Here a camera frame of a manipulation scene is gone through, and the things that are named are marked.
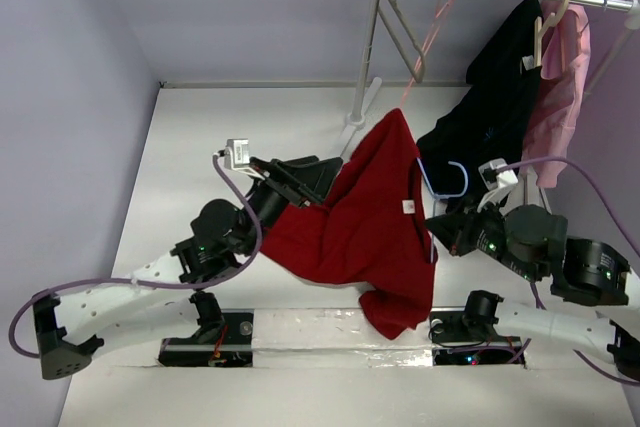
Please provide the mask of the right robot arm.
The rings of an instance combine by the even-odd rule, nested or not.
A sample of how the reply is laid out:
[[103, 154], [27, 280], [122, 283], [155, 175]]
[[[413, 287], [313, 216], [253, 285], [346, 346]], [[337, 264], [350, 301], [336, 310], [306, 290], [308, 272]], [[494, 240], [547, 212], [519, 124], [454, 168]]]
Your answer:
[[638, 385], [639, 278], [615, 248], [570, 236], [565, 217], [536, 205], [507, 214], [487, 205], [432, 217], [425, 226], [451, 255], [481, 252], [529, 285], [548, 279], [551, 295], [600, 314], [578, 318], [474, 290], [452, 324], [456, 331], [484, 342], [547, 338], [614, 365]]

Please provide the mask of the red t shirt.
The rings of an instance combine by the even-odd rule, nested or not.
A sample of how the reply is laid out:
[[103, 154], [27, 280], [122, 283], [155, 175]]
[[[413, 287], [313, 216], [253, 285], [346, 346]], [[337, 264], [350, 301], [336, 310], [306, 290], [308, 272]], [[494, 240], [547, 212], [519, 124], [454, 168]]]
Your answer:
[[[387, 113], [361, 140], [322, 205], [289, 207], [261, 252], [314, 283], [366, 283], [368, 322], [393, 340], [429, 316], [437, 254], [425, 227], [418, 149], [403, 112]], [[404, 214], [413, 200], [414, 214]]]

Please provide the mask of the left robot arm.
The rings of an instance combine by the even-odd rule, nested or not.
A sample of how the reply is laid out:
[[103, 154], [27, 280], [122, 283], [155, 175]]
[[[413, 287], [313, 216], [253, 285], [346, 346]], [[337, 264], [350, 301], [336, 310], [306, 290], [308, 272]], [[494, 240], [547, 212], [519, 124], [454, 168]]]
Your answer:
[[255, 260], [288, 207], [321, 204], [342, 165], [339, 157], [265, 161], [231, 148], [214, 154], [213, 167], [223, 181], [229, 171], [252, 181], [247, 194], [227, 183], [238, 205], [209, 201], [191, 221], [190, 237], [123, 277], [73, 281], [34, 296], [42, 378], [70, 377], [100, 356], [162, 337], [218, 341], [225, 320], [213, 287]]

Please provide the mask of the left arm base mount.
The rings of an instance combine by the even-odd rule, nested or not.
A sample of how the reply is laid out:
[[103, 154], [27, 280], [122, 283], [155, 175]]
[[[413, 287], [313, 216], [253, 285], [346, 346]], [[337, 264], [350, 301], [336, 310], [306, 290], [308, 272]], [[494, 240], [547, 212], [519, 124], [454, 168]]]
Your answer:
[[225, 326], [212, 339], [164, 339], [158, 354], [163, 367], [248, 368], [253, 365], [254, 310], [226, 310]]

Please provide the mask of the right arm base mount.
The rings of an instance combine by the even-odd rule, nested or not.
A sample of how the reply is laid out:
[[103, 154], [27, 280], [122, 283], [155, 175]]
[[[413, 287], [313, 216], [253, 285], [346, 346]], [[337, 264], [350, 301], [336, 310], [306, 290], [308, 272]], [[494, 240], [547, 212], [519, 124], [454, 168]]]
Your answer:
[[496, 309], [502, 298], [472, 291], [463, 307], [433, 310], [428, 318], [428, 339], [433, 365], [473, 367], [526, 366], [526, 340], [496, 332]]

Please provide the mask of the blue wire hanger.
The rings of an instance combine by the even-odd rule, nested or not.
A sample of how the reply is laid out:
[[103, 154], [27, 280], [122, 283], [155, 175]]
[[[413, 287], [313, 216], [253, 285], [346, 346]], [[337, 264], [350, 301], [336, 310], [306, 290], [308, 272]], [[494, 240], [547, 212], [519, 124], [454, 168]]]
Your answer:
[[449, 203], [464, 198], [469, 189], [469, 173], [465, 166], [455, 160], [419, 158], [417, 160], [423, 182], [433, 199], [432, 214], [436, 203]]

